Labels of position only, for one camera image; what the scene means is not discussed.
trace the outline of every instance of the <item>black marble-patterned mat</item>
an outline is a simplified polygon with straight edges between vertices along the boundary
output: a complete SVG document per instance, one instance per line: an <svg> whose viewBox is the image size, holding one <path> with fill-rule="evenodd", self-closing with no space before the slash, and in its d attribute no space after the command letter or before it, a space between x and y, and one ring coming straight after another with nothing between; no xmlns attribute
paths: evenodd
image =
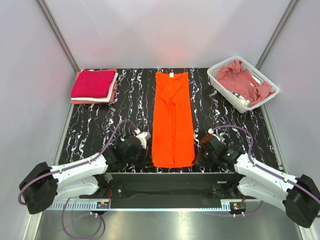
<svg viewBox="0 0 320 240"><path fill-rule="evenodd" d="M75 105L65 137L59 164L66 164L87 158L107 143L116 125L131 119L141 131L152 135L153 113L156 93L156 72L189 74L189 89L194 129L196 154L200 140L209 128L221 125L236 125L247 129L254 137L253 157L263 163L279 169L276 155L269 137L266 122L260 108L239 113L210 84L207 68L166 68L166 69L118 69L118 83L115 102L111 104ZM120 128L113 144L132 135L133 127L126 123ZM221 129L221 140L234 147L248 151L250 138L241 130ZM127 165L121 172L130 173L171 173L171 172L221 172L222 169L210 169L199 166L182 168L137 168Z"/></svg>

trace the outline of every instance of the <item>pink folded cloth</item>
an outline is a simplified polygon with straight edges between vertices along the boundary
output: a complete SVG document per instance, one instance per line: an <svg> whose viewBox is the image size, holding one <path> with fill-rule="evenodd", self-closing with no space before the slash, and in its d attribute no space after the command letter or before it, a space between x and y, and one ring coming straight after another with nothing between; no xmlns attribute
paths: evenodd
<svg viewBox="0 0 320 240"><path fill-rule="evenodd" d="M106 98L114 82L115 70L83 70L79 74L71 91L71 98Z"/></svg>
<svg viewBox="0 0 320 240"><path fill-rule="evenodd" d="M216 79L229 91L249 100L249 107L260 103L273 94L270 92L270 85L266 81L261 85L257 83L251 73L242 68L242 62L239 60L235 60L228 66L223 66Z"/></svg>
<svg viewBox="0 0 320 240"><path fill-rule="evenodd" d="M83 100L71 100L71 104L77 105L77 104L110 104L115 101L115 96L117 92L117 81L114 82L112 94L109 102L98 102L98 101L83 101Z"/></svg>

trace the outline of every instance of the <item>orange garment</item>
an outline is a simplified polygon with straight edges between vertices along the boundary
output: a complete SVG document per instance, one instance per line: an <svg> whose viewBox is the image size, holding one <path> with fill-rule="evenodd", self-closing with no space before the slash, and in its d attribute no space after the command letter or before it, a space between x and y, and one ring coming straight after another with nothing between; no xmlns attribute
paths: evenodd
<svg viewBox="0 0 320 240"><path fill-rule="evenodd" d="M195 159L188 73L155 74L152 161L156 167L190 167Z"/></svg>

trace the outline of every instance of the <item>white wall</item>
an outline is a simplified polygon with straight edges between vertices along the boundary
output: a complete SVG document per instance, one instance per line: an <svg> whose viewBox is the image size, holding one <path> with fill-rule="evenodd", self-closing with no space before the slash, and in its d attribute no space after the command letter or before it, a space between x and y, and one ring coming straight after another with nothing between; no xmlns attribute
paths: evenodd
<svg viewBox="0 0 320 240"><path fill-rule="evenodd" d="M75 72L36 1L3 1L0 25L0 235L20 240L29 213L18 185L52 162Z"/></svg>
<svg viewBox="0 0 320 240"><path fill-rule="evenodd" d="M255 65L290 0L46 0L81 68Z"/></svg>
<svg viewBox="0 0 320 240"><path fill-rule="evenodd" d="M320 1L300 1L261 71L280 87L267 104L291 174L320 189ZM320 219L315 220L320 236Z"/></svg>

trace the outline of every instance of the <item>laundry basket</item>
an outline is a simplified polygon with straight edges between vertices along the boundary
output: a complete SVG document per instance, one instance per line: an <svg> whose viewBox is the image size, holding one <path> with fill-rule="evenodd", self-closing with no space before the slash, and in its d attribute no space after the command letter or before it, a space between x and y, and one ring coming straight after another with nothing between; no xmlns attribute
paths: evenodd
<svg viewBox="0 0 320 240"><path fill-rule="evenodd" d="M233 95L229 90L227 90L224 86L222 86L221 83L218 82L218 80L216 79L221 67L228 66L229 64L233 63L234 60L240 60L242 62L242 67L244 69L247 69L252 74L252 76L254 76L258 81L260 81L260 84L266 81L270 85L270 92L272 92L273 94L252 107L246 107L245 105L243 105L236 98L235 95ZM270 81L265 75L263 75L254 66L252 66L249 62L247 62L240 56L233 56L224 61L219 62L218 64L210 67L207 73L211 78L210 81L212 86L215 89L217 89L218 92L221 93L221 95L224 96L242 114L245 113L246 111L260 107L262 104L274 98L279 93L279 88L272 81Z"/></svg>

